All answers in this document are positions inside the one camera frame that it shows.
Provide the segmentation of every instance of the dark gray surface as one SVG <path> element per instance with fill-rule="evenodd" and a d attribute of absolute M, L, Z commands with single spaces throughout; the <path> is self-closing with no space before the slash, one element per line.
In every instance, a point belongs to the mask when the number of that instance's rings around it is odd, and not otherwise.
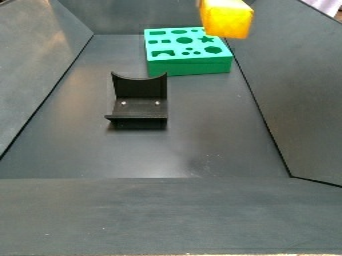
<path fill-rule="evenodd" d="M 94 34 L 200 25 L 196 0 L 58 0 Z"/>
<path fill-rule="evenodd" d="M 287 177 L 233 64 L 168 78 L 164 131 L 114 131 L 110 71 L 145 77 L 142 38 L 94 36 L 0 162 L 1 178 Z"/>
<path fill-rule="evenodd" d="M 342 252 L 342 190 L 293 179 L 1 180 L 1 255 Z"/>
<path fill-rule="evenodd" d="M 229 41 L 291 174 L 342 185 L 342 26 L 301 2 L 257 0 Z"/>
<path fill-rule="evenodd" d="M 56 0 L 0 6 L 0 155 L 90 36 Z"/>

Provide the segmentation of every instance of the circular hole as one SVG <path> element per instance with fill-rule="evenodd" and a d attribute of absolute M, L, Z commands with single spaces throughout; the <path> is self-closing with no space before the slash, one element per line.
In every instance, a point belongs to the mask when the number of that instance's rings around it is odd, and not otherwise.
<path fill-rule="evenodd" d="M 176 39 L 176 41 L 180 43 L 180 44 L 189 44 L 189 43 L 192 43 L 192 39 L 189 38 L 189 37 L 178 37 L 177 39 Z"/>
<path fill-rule="evenodd" d="M 205 52 L 217 54 L 221 52 L 221 49 L 216 46 L 208 46 L 204 48 Z"/>
<path fill-rule="evenodd" d="M 186 33 L 186 31 L 185 31 L 185 30 L 180 30 L 180 29 L 178 29 L 178 30 L 172 30 L 172 31 L 170 31 L 170 33 L 172 33 L 172 34 L 177 34 L 177 35 L 178 35 L 178 34 L 185 34 L 185 33 Z"/>

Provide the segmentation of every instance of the cutout hole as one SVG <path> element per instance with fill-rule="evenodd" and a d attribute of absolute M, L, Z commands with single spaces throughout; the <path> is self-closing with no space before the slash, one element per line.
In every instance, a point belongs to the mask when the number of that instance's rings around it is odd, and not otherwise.
<path fill-rule="evenodd" d="M 217 54 L 221 52 L 221 49 L 216 46 L 208 46 L 204 48 L 205 52 Z"/>
<path fill-rule="evenodd" d="M 185 31 L 185 30 L 180 30 L 180 29 L 177 29 L 177 30 L 172 30 L 172 31 L 170 31 L 170 33 L 172 33 L 172 34 L 177 34 L 177 35 L 180 35 L 180 34 L 185 34 L 185 33 L 186 33 L 186 31 Z"/>
<path fill-rule="evenodd" d="M 189 37 L 178 37 L 177 39 L 176 39 L 176 41 L 180 43 L 180 44 L 189 44 L 189 43 L 192 43 L 192 39 L 189 38 Z"/>
<path fill-rule="evenodd" d="M 157 31 L 150 31 L 149 32 L 150 36 L 158 36 L 158 35 L 164 35 L 164 34 L 165 34 L 165 31 L 162 31 L 162 30 L 157 30 Z"/>
<path fill-rule="evenodd" d="M 164 51 L 152 51 L 152 57 L 168 57 L 174 56 L 174 51 L 164 50 Z"/>

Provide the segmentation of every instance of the star-shaped hole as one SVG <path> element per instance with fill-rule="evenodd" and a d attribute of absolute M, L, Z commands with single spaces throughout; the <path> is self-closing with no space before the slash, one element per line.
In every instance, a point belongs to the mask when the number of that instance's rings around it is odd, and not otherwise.
<path fill-rule="evenodd" d="M 201 38 L 198 38 L 198 40 L 201 41 L 201 43 L 213 42 L 213 38 L 206 36 L 202 36 Z"/>

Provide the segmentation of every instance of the bin floor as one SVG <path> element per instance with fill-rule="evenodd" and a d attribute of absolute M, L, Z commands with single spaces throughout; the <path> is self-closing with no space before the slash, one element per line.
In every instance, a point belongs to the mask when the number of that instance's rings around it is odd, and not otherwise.
<path fill-rule="evenodd" d="M 0 162 L 0 254 L 340 253 L 342 190 L 288 178 L 236 65 L 169 77 L 164 131 L 112 129 L 110 71 L 138 36 L 94 36 Z"/>
<path fill-rule="evenodd" d="M 94 36 L 0 162 L 0 178 L 287 177 L 249 90 L 229 74 L 168 78 L 168 127 L 117 131 L 110 71 L 145 77 L 141 36 Z"/>

